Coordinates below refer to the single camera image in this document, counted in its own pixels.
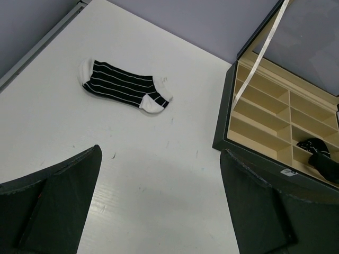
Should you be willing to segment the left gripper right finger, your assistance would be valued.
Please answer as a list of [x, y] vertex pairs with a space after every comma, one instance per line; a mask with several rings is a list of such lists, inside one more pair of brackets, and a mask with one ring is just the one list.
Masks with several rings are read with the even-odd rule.
[[338, 253], [338, 190], [263, 159], [220, 155], [240, 253]]

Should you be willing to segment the black sock thin white stripes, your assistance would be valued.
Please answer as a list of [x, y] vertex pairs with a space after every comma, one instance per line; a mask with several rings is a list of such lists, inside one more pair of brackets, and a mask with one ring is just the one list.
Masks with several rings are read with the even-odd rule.
[[309, 138], [304, 141], [299, 141], [297, 143], [297, 146], [313, 154], [322, 153], [329, 158], [331, 157], [331, 154], [325, 142], [318, 138]]

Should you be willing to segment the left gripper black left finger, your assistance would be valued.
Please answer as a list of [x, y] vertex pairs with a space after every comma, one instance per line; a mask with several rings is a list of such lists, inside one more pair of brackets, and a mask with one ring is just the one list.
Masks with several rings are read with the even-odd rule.
[[99, 145], [1, 184], [1, 253], [76, 253], [102, 161]]

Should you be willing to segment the striped sock with white toe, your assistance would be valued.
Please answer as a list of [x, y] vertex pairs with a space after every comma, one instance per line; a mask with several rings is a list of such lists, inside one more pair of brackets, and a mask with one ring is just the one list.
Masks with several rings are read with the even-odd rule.
[[90, 94], [124, 103], [150, 114], [162, 112], [173, 99], [166, 78], [127, 72], [92, 58], [78, 68], [78, 80]]

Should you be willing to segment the plain black sock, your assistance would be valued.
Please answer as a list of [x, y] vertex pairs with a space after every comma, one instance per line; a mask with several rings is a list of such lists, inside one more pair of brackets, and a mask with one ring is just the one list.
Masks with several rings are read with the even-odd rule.
[[308, 163], [326, 180], [338, 184], [338, 162], [318, 152], [310, 156]]

